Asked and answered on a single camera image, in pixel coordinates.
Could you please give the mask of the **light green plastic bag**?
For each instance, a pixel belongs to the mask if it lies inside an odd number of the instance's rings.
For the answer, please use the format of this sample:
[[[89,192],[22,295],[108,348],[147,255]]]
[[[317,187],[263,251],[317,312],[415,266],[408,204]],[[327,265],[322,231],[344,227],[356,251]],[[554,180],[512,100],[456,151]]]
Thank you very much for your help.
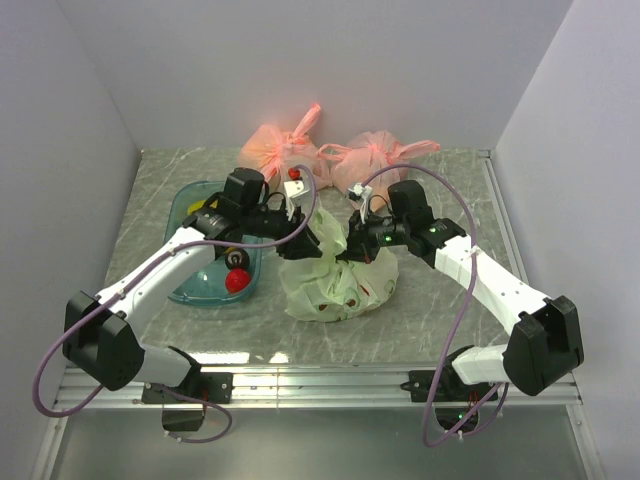
[[[399,277],[396,255],[382,250],[369,264],[338,260],[336,256],[346,250],[346,236],[336,218],[320,206],[310,227],[323,255],[286,260],[279,269],[289,316],[306,322],[344,321],[390,299]]]

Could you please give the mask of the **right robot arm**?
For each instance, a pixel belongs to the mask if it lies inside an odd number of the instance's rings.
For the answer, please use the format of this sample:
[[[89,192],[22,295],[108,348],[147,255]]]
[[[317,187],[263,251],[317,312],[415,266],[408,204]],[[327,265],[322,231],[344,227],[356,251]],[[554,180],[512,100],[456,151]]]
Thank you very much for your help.
[[[349,219],[340,259],[371,263],[390,247],[404,246],[466,288],[509,336],[505,345],[469,346],[448,355],[439,380],[446,396],[462,399],[485,383],[510,383],[536,396],[583,363],[578,310],[570,299],[531,288],[474,245],[454,221],[435,217],[417,181],[389,187],[386,217],[370,211],[371,192],[361,185],[350,191],[362,205]]]

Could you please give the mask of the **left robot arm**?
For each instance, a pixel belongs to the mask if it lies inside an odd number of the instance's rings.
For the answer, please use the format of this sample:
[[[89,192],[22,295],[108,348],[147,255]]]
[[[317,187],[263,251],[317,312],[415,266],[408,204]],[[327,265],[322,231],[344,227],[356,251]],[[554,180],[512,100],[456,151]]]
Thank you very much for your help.
[[[319,258],[319,242],[308,227],[309,215],[297,199],[317,194],[309,168],[304,179],[288,181],[280,206],[268,205],[264,176],[236,168],[222,190],[188,215],[171,238],[119,282],[91,296],[80,292],[67,304],[64,357],[102,387],[115,391],[132,381],[164,385],[177,401],[189,402],[201,390],[200,366],[175,348],[141,342],[145,325],[165,299],[189,277],[231,248],[275,248],[289,260]]]

